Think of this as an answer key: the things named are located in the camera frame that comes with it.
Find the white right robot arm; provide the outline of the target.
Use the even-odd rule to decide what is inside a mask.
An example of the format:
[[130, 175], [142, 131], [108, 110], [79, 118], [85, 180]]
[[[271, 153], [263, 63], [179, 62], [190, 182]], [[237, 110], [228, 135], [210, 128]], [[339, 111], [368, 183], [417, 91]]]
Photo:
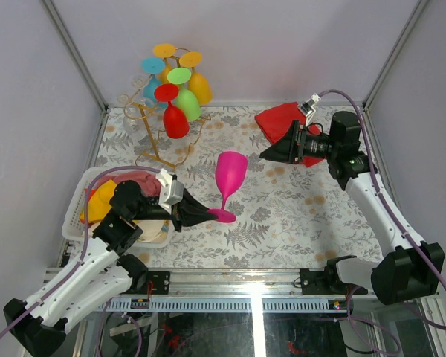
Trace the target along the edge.
[[371, 290], [384, 305], [432, 295], [445, 253], [414, 231], [381, 185], [375, 167], [361, 151], [361, 125], [352, 112], [336, 112], [329, 133], [293, 121], [286, 134], [260, 154], [261, 159], [298, 164], [304, 158], [326, 160], [329, 173], [365, 216], [382, 250], [379, 263], [354, 255], [334, 258], [324, 271], [325, 287], [341, 293], [349, 285]]

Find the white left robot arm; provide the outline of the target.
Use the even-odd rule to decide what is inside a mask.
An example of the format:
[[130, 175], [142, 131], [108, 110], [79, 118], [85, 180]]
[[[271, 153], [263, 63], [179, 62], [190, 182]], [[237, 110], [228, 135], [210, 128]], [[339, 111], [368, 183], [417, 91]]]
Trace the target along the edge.
[[124, 292], [140, 293], [148, 283], [148, 268], [128, 250], [142, 235], [140, 220], [169, 220], [177, 231], [217, 216], [178, 189], [169, 210], [147, 197], [135, 181], [114, 189], [111, 206], [82, 251], [47, 285], [26, 300], [12, 299], [4, 307], [10, 333], [32, 356], [52, 356], [67, 334], [97, 307]]

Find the red plastic wine glass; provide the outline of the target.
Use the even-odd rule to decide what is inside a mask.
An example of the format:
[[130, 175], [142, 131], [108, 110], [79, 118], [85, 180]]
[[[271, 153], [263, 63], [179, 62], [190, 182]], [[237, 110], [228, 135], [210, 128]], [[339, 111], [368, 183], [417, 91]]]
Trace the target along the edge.
[[163, 114], [163, 123], [165, 132], [171, 139], [183, 138], [190, 130], [186, 115], [172, 103], [178, 95], [179, 88], [177, 85], [171, 83], [159, 85], [154, 92], [154, 96], [158, 102], [167, 103]]

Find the magenta plastic wine glass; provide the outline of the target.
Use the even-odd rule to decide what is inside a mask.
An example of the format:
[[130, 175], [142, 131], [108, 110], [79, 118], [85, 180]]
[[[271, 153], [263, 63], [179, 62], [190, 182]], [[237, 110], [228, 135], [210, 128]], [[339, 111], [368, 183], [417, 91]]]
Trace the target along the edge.
[[222, 152], [216, 162], [215, 181], [222, 195], [220, 208], [209, 209], [208, 212], [217, 216], [216, 221], [232, 223], [236, 215], [225, 209], [227, 200], [242, 186], [248, 168], [247, 158], [235, 151]]

